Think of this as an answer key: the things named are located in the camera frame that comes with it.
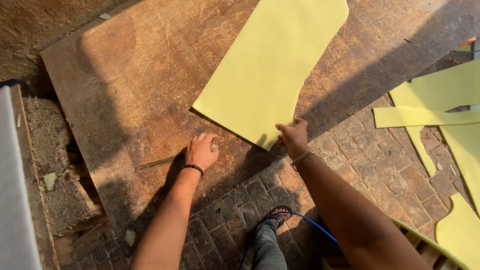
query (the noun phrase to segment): bracelet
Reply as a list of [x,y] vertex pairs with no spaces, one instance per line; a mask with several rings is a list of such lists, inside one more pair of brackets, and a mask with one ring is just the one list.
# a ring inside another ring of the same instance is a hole
[[301,156],[299,156],[298,158],[296,158],[293,162],[292,162],[292,167],[295,167],[297,164],[300,163],[300,161],[306,159],[309,155],[311,154],[314,154],[314,152],[312,150],[308,150],[307,152],[303,153]]
[[196,164],[187,164],[187,165],[184,165],[182,167],[182,170],[185,169],[185,168],[194,168],[194,169],[197,169],[199,172],[200,172],[200,177],[202,177],[204,175],[204,171],[198,167]]

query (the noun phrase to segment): pant leg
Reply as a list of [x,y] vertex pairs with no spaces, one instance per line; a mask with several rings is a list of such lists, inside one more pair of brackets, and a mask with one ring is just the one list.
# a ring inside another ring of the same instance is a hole
[[287,263],[276,241],[276,222],[266,220],[257,226],[253,248],[254,270],[287,270]]

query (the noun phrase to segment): black sandal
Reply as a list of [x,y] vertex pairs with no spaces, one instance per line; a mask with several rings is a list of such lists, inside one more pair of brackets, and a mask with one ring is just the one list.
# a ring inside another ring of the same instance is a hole
[[[292,212],[292,209],[286,205],[280,205],[280,206],[277,206],[275,208],[272,209],[275,210],[275,209],[285,209],[286,211],[288,212]],[[276,214],[276,215],[273,215],[273,216],[270,216],[268,217],[267,219],[269,220],[276,220],[278,222],[278,226],[277,226],[277,229],[280,228],[280,226],[283,225],[283,223],[285,222],[285,215],[282,215],[282,214]]]

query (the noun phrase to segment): brick floor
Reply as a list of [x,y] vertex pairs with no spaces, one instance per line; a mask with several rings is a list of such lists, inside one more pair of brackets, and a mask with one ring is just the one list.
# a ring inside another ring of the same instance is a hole
[[[391,106],[388,95],[382,96],[311,141],[310,146],[383,212],[433,239],[435,223],[451,208],[449,196],[457,191],[466,196],[464,184],[437,128],[421,132],[428,153],[443,167],[430,179],[405,128],[374,128],[372,107]],[[272,164],[192,216],[180,269],[237,269],[247,234],[276,205],[290,205],[294,211],[319,220],[290,162],[287,157]],[[319,254],[340,252],[325,235],[298,217],[288,220],[278,233],[289,269],[306,269],[318,261]],[[119,251],[115,242],[108,243],[68,269],[125,269],[128,261]],[[250,254],[245,269],[250,269],[251,260]]]

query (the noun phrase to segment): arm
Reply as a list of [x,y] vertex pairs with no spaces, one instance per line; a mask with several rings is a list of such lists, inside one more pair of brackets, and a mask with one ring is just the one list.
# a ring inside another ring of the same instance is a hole
[[[186,164],[196,164],[203,171],[218,158],[218,149],[210,152],[215,134],[195,136],[187,146]],[[178,269],[187,233],[190,206],[200,172],[194,168],[180,171],[176,182],[160,205],[133,257],[131,270]]]
[[[278,138],[292,160],[310,150],[307,121],[295,127],[277,124]],[[297,165],[333,236],[356,269],[429,269],[395,225],[367,198],[333,172],[322,157],[310,155]]]

